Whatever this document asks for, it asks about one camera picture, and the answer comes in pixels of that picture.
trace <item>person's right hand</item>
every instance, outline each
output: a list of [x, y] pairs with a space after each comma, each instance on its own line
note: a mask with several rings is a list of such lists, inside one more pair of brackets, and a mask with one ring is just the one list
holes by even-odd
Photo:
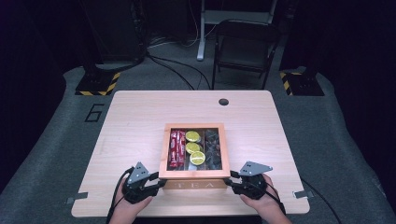
[[[274, 186], [271, 178], [268, 175], [262, 174], [262, 176], [268, 185], [271, 185], [272, 187]], [[266, 191], [275, 197], [277, 195], [274, 189], [270, 186], [267, 186]], [[279, 204], [267, 194], [264, 194], [259, 200], [250, 199], [244, 194], [241, 194], [240, 198], [247, 206], [254, 208], [259, 216], [270, 224], [291, 223], [289, 219], [282, 213]]]

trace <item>person's left hand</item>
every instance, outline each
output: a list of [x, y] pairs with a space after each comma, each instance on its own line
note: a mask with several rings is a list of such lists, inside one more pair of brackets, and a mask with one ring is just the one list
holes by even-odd
[[[120, 186], [117, 190], [117, 195], [114, 203], [117, 203], [123, 197], [122, 194], [122, 186], [125, 182], [125, 179], [122, 179], [120, 182]], [[128, 203], [125, 199], [122, 199], [114, 209], [114, 213], [112, 218], [110, 219], [110, 224], [131, 224], [134, 222], [137, 214], [141, 212], [145, 207], [149, 205], [152, 196], [147, 197], [147, 199], [143, 200], [140, 203]]]

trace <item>wooden box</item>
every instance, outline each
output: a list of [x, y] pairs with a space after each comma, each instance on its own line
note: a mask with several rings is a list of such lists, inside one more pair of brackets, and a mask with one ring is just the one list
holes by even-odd
[[165, 189], [226, 188], [230, 177], [228, 150], [222, 123], [165, 125], [159, 178]]

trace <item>table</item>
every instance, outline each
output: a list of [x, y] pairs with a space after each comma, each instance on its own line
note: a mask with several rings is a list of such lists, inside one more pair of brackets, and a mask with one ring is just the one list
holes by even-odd
[[[228, 105], [220, 105], [219, 99]], [[230, 168], [246, 161], [272, 166], [272, 177], [288, 214], [309, 210], [290, 147], [269, 91], [117, 91], [107, 112], [76, 200], [75, 217], [105, 217], [122, 173], [141, 161], [159, 171], [165, 123], [224, 124]], [[231, 188], [160, 189], [140, 217], [257, 215]]]
[[201, 36], [198, 47], [197, 60], [202, 61], [205, 54], [205, 25], [219, 24], [221, 21], [228, 19], [260, 21], [272, 23], [277, 0], [272, 1], [269, 12], [245, 12], [245, 11], [222, 11], [222, 10], [205, 10], [205, 0], [201, 0]]

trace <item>chair seat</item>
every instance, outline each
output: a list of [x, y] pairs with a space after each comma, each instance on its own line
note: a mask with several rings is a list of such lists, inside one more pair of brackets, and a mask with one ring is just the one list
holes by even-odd
[[267, 52], [268, 46], [264, 42], [224, 37], [219, 50], [219, 64], [265, 70]]

